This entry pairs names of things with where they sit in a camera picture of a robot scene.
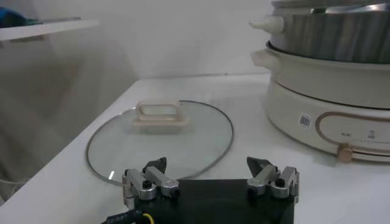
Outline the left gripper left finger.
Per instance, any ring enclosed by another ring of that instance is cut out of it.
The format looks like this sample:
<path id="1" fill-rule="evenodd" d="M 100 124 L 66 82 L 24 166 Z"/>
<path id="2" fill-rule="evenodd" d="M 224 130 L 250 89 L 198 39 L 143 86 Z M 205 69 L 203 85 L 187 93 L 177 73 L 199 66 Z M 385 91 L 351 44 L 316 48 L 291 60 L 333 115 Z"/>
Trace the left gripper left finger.
<path id="1" fill-rule="evenodd" d="M 158 196 L 176 199 L 180 195 L 179 181 L 165 175 L 167 158 L 149 161 L 141 171 L 126 169 L 122 175 L 124 205 L 135 208 L 135 201 L 152 201 Z"/>

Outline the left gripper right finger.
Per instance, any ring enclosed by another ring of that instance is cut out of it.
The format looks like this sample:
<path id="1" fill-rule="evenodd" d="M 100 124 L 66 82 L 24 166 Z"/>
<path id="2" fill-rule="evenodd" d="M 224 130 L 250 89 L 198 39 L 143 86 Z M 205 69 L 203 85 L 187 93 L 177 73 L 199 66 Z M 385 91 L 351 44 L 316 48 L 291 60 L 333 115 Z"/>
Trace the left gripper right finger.
<path id="1" fill-rule="evenodd" d="M 251 198 L 270 194 L 274 198 L 292 198 L 299 202 L 300 173 L 295 167 L 280 170 L 266 159 L 246 158 L 252 178 L 246 181 L 247 194 Z"/>

